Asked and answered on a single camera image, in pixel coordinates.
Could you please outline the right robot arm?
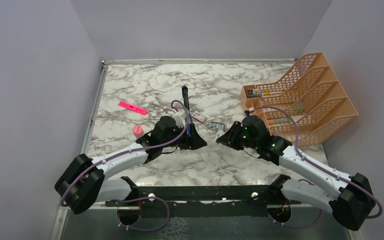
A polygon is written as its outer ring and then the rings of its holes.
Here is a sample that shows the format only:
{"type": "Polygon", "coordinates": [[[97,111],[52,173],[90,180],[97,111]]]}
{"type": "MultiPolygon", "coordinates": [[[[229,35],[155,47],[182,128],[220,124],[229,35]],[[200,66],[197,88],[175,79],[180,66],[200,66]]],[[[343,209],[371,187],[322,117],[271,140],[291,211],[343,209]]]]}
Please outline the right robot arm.
{"type": "Polygon", "coordinates": [[[368,179],[337,171],[296,149],[287,139],[271,135],[265,123],[255,115],[235,121],[216,143],[242,151],[254,149],[260,159],[287,168],[303,176],[310,184],[280,175],[269,186],[269,199],[280,204],[298,201],[329,213],[343,227],[357,231],[375,207],[368,179]]]}

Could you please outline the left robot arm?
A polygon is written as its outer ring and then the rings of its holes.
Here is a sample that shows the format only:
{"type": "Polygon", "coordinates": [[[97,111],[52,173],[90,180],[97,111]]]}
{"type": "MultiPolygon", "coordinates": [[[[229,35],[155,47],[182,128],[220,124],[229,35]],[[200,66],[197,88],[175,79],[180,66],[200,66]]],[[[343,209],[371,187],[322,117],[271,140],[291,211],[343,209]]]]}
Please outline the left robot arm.
{"type": "Polygon", "coordinates": [[[93,158],[84,153],[77,155],[56,181],[54,189],[60,196],[61,206],[81,214],[94,203],[107,200],[102,188],[110,177],[155,160],[167,147],[198,150],[207,145],[194,124],[177,125],[175,118],[165,115],[153,130],[126,148],[93,158]]]}

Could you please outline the blue stapler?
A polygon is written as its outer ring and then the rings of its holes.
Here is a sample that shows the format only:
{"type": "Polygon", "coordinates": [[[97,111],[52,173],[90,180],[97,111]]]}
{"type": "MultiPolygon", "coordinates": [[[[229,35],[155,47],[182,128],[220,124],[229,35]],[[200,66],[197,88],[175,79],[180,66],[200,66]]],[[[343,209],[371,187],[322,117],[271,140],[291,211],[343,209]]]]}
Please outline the blue stapler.
{"type": "Polygon", "coordinates": [[[191,126],[190,126],[190,124],[192,123],[192,120],[191,120],[191,114],[190,114],[190,105],[189,105],[189,94],[188,94],[188,88],[187,88],[187,86],[186,85],[183,85],[182,87],[181,87],[181,92],[182,92],[182,98],[183,98],[183,105],[186,107],[186,120],[187,120],[187,124],[186,124],[186,126],[187,126],[187,129],[186,129],[186,131],[187,131],[187,135],[189,136],[189,137],[191,137],[192,136],[192,130],[191,130],[191,126]]]}

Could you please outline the staple box tray with staples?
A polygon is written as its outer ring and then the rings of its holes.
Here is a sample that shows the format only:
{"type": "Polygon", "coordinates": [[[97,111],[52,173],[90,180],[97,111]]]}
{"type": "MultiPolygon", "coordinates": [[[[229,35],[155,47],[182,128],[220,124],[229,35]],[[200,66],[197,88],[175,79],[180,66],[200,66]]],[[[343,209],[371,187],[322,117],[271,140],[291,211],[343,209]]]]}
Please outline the staple box tray with staples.
{"type": "Polygon", "coordinates": [[[221,122],[215,122],[215,121],[210,121],[208,124],[208,129],[212,131],[226,131],[226,125],[221,122]]]}

